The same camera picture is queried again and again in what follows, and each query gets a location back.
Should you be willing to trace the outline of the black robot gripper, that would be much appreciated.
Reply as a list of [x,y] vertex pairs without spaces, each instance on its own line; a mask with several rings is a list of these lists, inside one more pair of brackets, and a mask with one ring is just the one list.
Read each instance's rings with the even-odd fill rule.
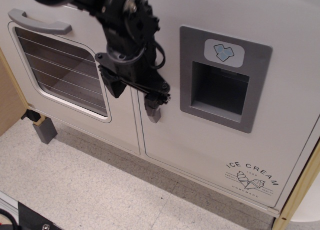
[[160,114],[160,104],[170,99],[170,86],[154,66],[156,57],[156,48],[148,46],[132,58],[108,48],[106,53],[96,54],[95,60],[99,63],[103,83],[114,98],[119,98],[126,86],[130,86],[146,94],[144,107],[147,115],[157,115]]

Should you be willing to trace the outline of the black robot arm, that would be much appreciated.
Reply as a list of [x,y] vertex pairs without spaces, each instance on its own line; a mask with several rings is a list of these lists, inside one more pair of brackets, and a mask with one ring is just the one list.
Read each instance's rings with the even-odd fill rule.
[[94,16],[107,41],[106,52],[97,53],[95,59],[108,91],[119,98],[127,86],[139,90],[147,115],[158,121],[160,106],[170,99],[170,86],[158,73],[165,60],[156,64],[157,52],[165,52],[154,36],[160,20],[147,0],[35,1],[51,6],[70,3]]

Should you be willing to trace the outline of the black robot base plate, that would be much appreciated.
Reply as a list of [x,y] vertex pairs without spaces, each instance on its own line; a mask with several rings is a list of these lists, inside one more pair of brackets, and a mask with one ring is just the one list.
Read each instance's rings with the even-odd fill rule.
[[17,206],[12,206],[6,202],[0,203],[0,229],[63,230],[63,228],[24,204],[17,203]]

